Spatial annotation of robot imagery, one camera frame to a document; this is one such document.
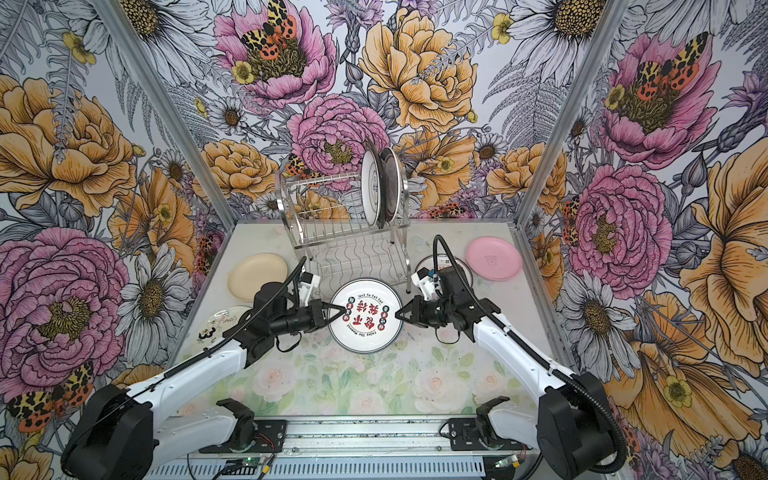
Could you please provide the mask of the white plate red characters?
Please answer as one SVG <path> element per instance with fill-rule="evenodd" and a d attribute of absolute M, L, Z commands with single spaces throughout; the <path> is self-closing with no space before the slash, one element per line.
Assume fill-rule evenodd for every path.
<path fill-rule="evenodd" d="M 381 351 L 402 331 L 403 322 L 395 317 L 403 306 L 400 296 L 381 280 L 350 281 L 336 291 L 331 304 L 344 307 L 342 316 L 329 326 L 331 336 L 350 352 L 371 354 Z"/>

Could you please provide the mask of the white plate orange sunburst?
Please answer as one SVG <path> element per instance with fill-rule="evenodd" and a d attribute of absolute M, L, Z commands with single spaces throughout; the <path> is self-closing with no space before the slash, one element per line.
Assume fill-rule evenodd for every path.
<path fill-rule="evenodd" d="M 466 278 L 468 280 L 469 285 L 471 287 L 473 287 L 474 286 L 474 274 L 473 274 L 473 271 L 471 270 L 469 265 L 463 259 L 461 259 L 459 257 L 456 257 L 455 260 L 456 260 L 456 264 L 458 266 L 460 266 L 461 269 L 463 270 L 463 272 L 464 272 L 464 274 L 465 274 L 465 276 L 466 276 Z M 439 270 L 443 270 L 445 268 L 449 268 L 449 267 L 452 266 L 452 264 L 450 263 L 450 259 L 448 258 L 448 256 L 445 253 L 439 253 L 437 255 L 437 266 L 438 266 Z M 424 257 L 423 259 L 421 259 L 416 264 L 415 271 L 418 272 L 422 268 L 426 268 L 428 270 L 433 270 L 434 269 L 434 257 L 432 255 L 428 255 L 428 256 Z"/>

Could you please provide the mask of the chrome wire dish rack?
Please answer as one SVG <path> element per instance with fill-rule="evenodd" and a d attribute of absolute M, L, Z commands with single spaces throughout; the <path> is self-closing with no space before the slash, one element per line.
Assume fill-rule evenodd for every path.
<path fill-rule="evenodd" d="M 381 280 L 398 293 L 412 291 L 407 191 L 395 217 L 377 226 L 365 218 L 359 173 L 306 179 L 279 173 L 275 189 L 296 257 L 320 277 L 316 297 L 328 300 L 360 278 Z"/>

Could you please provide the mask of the white plate with black drawing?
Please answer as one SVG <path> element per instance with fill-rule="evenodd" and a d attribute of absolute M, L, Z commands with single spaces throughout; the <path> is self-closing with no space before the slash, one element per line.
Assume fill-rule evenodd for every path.
<path fill-rule="evenodd" d="M 195 355 L 217 344 L 225 337 L 224 332 L 236 326 L 240 317 L 249 310 L 247 306 L 236 305 L 215 312 L 192 334 L 186 353 Z"/>

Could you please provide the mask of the white plate black rim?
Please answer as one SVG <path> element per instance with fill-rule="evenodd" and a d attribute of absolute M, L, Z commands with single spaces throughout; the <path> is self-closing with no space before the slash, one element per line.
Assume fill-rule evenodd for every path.
<path fill-rule="evenodd" d="M 377 156 L 370 150 L 365 152 L 362 160 L 361 199 L 366 221 L 369 225 L 376 226 L 379 223 L 382 200 Z"/>

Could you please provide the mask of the white plate green red rim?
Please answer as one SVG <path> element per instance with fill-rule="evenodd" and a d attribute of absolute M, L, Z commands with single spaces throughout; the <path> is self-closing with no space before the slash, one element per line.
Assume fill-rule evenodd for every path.
<path fill-rule="evenodd" d="M 384 165 L 385 221 L 391 222 L 398 214 L 403 193 L 403 175 L 399 157 L 391 147 L 381 152 Z"/>

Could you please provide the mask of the black square floral plate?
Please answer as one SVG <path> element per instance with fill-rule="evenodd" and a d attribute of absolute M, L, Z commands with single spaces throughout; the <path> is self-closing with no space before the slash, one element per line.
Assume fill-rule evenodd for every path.
<path fill-rule="evenodd" d="M 385 183 L 384 183 L 384 175 L 383 175 L 383 164 L 379 156 L 379 151 L 376 149 L 375 145 L 371 140 L 368 140 L 365 143 L 365 152 L 367 150 L 374 152 L 375 155 L 377 156 L 379 176 L 380 176 L 381 200 L 382 200 L 381 207 L 380 207 L 379 223 L 376 226 L 371 226 L 371 225 L 370 226 L 376 227 L 376 228 L 382 228 L 385 223 Z"/>

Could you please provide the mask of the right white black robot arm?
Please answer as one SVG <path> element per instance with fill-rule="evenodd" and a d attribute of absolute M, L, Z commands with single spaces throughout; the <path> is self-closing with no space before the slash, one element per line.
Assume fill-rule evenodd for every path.
<path fill-rule="evenodd" d="M 440 234 L 433 238 L 432 255 L 445 255 L 449 267 L 422 268 L 414 274 L 419 292 L 396 318 L 434 331 L 452 327 L 510 369 L 537 403 L 533 415 L 512 406 L 508 396 L 483 403 L 476 410 L 470 440 L 488 450 L 506 443 L 531 448 L 562 479 L 587 471 L 620 471 L 628 460 L 628 443 L 598 379 L 545 355 L 495 303 L 479 298 Z"/>

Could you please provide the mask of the cream round plate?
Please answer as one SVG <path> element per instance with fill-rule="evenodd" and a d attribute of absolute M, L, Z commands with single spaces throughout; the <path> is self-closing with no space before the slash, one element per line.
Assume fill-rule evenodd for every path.
<path fill-rule="evenodd" d="M 229 274 L 229 292 L 240 300 L 252 300 L 270 282 L 282 283 L 288 275 L 287 263 L 278 255 L 259 253 L 243 259 Z"/>

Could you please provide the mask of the pink round plate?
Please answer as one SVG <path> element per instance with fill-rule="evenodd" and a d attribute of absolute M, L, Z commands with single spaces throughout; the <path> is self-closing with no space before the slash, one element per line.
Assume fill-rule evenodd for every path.
<path fill-rule="evenodd" d="M 521 272 L 521 254 L 507 240 L 484 236 L 472 240 L 465 252 L 465 262 L 480 277 L 506 281 Z"/>

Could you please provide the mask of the white vented panel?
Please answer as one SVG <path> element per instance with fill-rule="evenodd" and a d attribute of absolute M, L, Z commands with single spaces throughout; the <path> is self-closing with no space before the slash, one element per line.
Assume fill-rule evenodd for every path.
<path fill-rule="evenodd" d="M 476 456 L 279 458 L 266 474 L 245 464 L 224 479 L 480 479 L 484 461 Z"/>

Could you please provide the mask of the green circuit board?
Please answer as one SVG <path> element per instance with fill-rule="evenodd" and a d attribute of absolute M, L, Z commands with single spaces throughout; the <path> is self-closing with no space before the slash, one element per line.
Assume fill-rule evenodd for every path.
<path fill-rule="evenodd" d="M 271 461 L 270 457 L 245 457 L 228 460 L 226 466 L 232 468 L 262 468 Z"/>

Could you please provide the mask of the aluminium front rail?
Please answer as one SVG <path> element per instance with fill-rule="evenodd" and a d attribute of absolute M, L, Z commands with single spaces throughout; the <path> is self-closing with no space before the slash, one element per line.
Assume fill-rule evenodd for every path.
<path fill-rule="evenodd" d="M 155 433 L 159 445 L 153 451 L 151 465 L 159 467 L 197 454 L 221 458 L 272 454 L 199 452 L 201 448 L 223 444 L 237 425 L 257 419 L 288 422 L 283 450 L 274 453 L 278 458 L 413 457 L 492 452 L 452 451 L 449 440 L 441 434 L 441 431 L 447 431 L 449 417 L 445 415 L 256 417 L 243 421 L 230 414 L 206 411 L 196 416 L 173 417 L 159 427 Z M 513 433 L 510 440 L 522 443 L 522 450 L 535 451 L 532 434 L 532 430 Z"/>

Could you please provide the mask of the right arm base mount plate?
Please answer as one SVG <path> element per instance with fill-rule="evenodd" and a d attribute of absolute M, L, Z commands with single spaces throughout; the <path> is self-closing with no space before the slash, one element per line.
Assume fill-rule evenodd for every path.
<path fill-rule="evenodd" d="M 490 421 L 481 417 L 449 418 L 447 431 L 441 431 L 452 451 L 512 451 L 522 450 L 520 442 L 503 439 L 496 434 Z"/>

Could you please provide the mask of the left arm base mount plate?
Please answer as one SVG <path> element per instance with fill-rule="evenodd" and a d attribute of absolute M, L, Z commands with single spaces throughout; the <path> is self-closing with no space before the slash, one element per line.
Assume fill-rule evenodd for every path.
<path fill-rule="evenodd" d="M 286 437 L 286 420 L 257 419 L 237 425 L 223 444 L 210 445 L 199 450 L 205 454 L 225 453 L 280 453 Z"/>

